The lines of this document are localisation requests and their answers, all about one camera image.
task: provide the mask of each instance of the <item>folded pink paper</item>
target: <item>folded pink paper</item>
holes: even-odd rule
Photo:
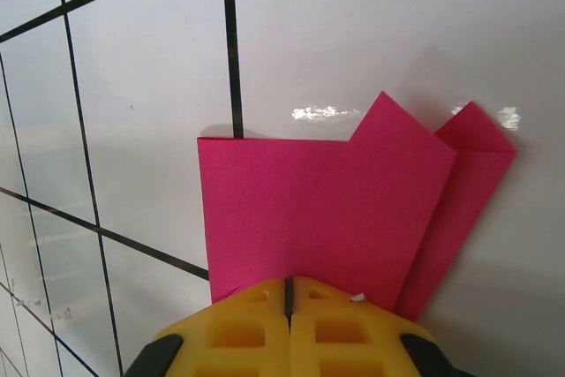
[[[380,96],[347,143],[199,139],[213,300],[266,278],[310,275],[351,292],[364,291],[388,309],[396,304],[407,316],[421,310],[429,296],[409,296],[423,287],[414,275],[431,276],[424,279],[428,291],[434,291],[441,279],[431,272],[437,268],[433,260],[413,265],[418,264],[415,255],[433,257],[430,252],[435,248],[426,250],[421,241],[432,234],[435,221],[442,221],[441,210],[435,209],[440,192],[446,199],[445,190],[450,188],[461,198],[453,176],[463,169],[457,165],[462,154],[449,174],[455,153],[442,140],[457,150],[470,143],[488,150],[494,140],[508,144],[480,109],[463,111],[473,110],[477,124],[486,119],[491,126],[481,132],[465,118],[463,124],[444,126],[454,130],[440,130],[441,139],[386,95]],[[450,123],[457,123],[458,117]],[[473,145],[477,155],[480,146]],[[495,181],[493,186],[501,176],[473,175],[482,181],[478,185]],[[471,197],[484,205],[490,192],[472,191]],[[477,212],[464,206],[458,211],[455,221],[466,223],[461,233],[467,235],[474,219],[466,216]],[[447,264],[463,241],[461,236],[452,243],[450,237],[445,240],[441,250]],[[405,301],[405,310],[397,300],[400,290],[410,300]]]
[[[498,126],[471,102],[436,132],[458,150],[394,312],[416,320],[448,272],[516,156]]]

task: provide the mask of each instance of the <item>yellow plastic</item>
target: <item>yellow plastic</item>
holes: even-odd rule
[[[420,326],[313,279],[294,278],[292,327],[284,280],[269,280],[164,329],[184,343],[167,377],[419,377],[400,342]]]

